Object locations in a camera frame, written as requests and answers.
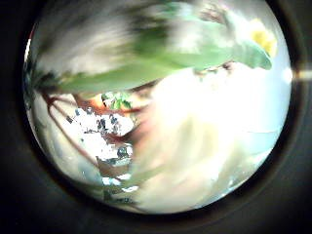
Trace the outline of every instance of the green leaf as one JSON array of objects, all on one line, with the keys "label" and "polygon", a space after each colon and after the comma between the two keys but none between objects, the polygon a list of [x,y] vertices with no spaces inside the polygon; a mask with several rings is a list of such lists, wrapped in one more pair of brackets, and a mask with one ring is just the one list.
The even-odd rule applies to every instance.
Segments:
[{"label": "green leaf", "polygon": [[164,78],[181,67],[165,64],[158,58],[137,58],[118,69],[100,74],[79,73],[66,77],[59,84],[64,92],[102,92],[128,90]]},{"label": "green leaf", "polygon": [[253,40],[245,40],[233,48],[233,60],[256,68],[271,69],[271,57]]},{"label": "green leaf", "polygon": [[123,105],[126,107],[126,108],[128,108],[128,109],[131,109],[132,107],[131,107],[131,104],[128,102],[128,101],[126,101],[126,100],[123,100]]},{"label": "green leaf", "polygon": [[227,26],[195,17],[183,20],[200,25],[204,38],[207,37],[206,42],[197,45],[196,52],[186,53],[167,48],[166,43],[171,35],[167,26],[159,23],[139,33],[133,44],[134,56],[119,68],[99,74],[64,74],[57,82],[53,79],[50,80],[53,84],[47,85],[58,87],[65,93],[102,93],[132,89],[164,78],[182,68],[193,67],[195,70],[203,70],[230,60],[242,62],[251,68],[271,68],[270,57],[252,40],[236,41],[234,38],[232,46],[218,44],[218,40],[224,40],[225,32],[231,32],[228,30],[233,29],[232,24]]}]

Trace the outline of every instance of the dark background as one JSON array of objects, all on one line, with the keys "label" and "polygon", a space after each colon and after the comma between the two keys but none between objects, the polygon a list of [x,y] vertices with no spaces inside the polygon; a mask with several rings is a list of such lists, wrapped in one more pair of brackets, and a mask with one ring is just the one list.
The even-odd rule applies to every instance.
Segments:
[{"label": "dark background", "polygon": [[[277,147],[253,177],[224,199],[175,215],[128,214],[81,194],[42,155],[25,117],[21,68],[42,1],[0,0],[0,233],[312,233],[312,92],[293,81]],[[311,61],[308,0],[269,1],[294,70]]]}]

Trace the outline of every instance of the yellow flower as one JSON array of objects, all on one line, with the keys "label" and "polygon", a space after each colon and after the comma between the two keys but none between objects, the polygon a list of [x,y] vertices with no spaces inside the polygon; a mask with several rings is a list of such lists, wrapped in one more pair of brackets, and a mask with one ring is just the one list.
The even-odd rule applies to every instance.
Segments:
[{"label": "yellow flower", "polygon": [[251,21],[251,37],[259,44],[270,57],[277,53],[277,39],[274,34],[268,31],[260,19]]}]

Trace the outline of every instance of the blurry object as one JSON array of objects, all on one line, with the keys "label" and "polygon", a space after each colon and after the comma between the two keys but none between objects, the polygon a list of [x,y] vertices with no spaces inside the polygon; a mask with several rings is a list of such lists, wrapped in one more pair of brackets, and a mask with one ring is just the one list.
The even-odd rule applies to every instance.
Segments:
[{"label": "blurry object", "polygon": [[56,168],[147,214],[206,206],[248,179],[283,128],[289,58],[265,3],[247,17],[234,2],[49,1],[24,101]]}]

